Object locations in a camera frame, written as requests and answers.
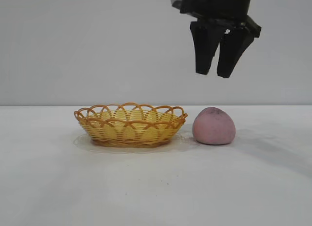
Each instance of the background wall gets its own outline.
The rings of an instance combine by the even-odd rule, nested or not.
[[[233,76],[195,73],[170,0],[0,0],[0,104],[312,104],[312,0],[252,0]]]

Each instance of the wicker basket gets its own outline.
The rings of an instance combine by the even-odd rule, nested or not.
[[[98,145],[157,147],[171,140],[187,114],[179,106],[125,103],[82,108],[75,111],[75,117]]]

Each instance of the white table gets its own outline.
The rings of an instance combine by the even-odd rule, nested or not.
[[[99,148],[74,107],[0,107],[1,226],[311,226],[312,106],[219,106],[230,145]]]

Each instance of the soft foam ball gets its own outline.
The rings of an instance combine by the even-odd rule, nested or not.
[[[196,117],[193,136],[203,144],[229,144],[236,136],[236,128],[227,113],[216,107],[208,107]]]

